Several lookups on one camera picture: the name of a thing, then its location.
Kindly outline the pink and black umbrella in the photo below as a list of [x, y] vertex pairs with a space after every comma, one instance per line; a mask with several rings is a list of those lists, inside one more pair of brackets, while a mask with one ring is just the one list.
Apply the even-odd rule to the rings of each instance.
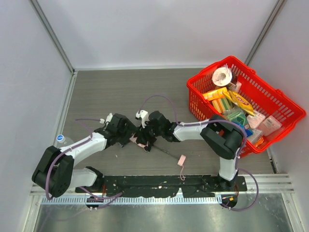
[[[139, 130], [137, 130], [137, 132], [130, 138], [130, 141], [135, 143], [137, 146], [143, 148], [142, 145], [139, 144]], [[174, 159], [176, 159], [177, 165], [181, 168], [180, 179], [182, 181], [185, 181], [186, 177], [183, 174], [183, 170], [184, 170], [184, 162], [186, 160], [186, 156], [185, 155], [180, 155], [180, 156], [173, 155], [170, 152], [168, 152], [167, 150], [164, 150], [164, 149], [160, 148], [159, 146], [157, 146], [155, 144], [152, 146], [152, 148], [153, 147], [164, 152], [164, 153], [166, 153], [166, 154], [168, 154], [169, 156], [173, 157]]]

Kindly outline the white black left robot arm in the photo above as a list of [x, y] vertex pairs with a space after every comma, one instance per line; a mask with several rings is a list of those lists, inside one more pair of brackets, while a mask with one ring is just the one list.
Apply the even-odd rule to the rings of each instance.
[[114, 144], [125, 146], [137, 127], [124, 115], [109, 114], [105, 126], [94, 130], [86, 138], [61, 148], [50, 146], [44, 151], [32, 181], [45, 190], [47, 199], [62, 196], [68, 189], [101, 191], [103, 174], [93, 167], [75, 169], [75, 166]]

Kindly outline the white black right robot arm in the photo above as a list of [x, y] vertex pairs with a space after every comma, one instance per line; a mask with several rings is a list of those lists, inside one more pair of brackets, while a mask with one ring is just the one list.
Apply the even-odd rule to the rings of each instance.
[[187, 140], [203, 140], [219, 156], [218, 182], [223, 189], [236, 186], [238, 159], [246, 144], [247, 134], [237, 123], [220, 115], [213, 115], [204, 121], [184, 123], [171, 122], [159, 111], [148, 113], [140, 110], [136, 119], [141, 121], [134, 135], [136, 143], [149, 151], [157, 137], [168, 142], [179, 143]]

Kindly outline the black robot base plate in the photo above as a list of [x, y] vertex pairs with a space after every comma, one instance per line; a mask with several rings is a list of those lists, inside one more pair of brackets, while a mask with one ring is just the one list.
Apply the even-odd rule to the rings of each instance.
[[245, 192], [247, 185], [243, 176], [237, 176], [232, 185], [218, 176], [188, 175], [181, 180], [176, 175], [149, 176], [105, 176], [97, 190], [86, 188], [92, 193], [106, 193], [113, 196], [122, 192], [127, 198], [167, 198], [175, 197], [179, 190], [185, 198], [214, 196], [216, 192]]

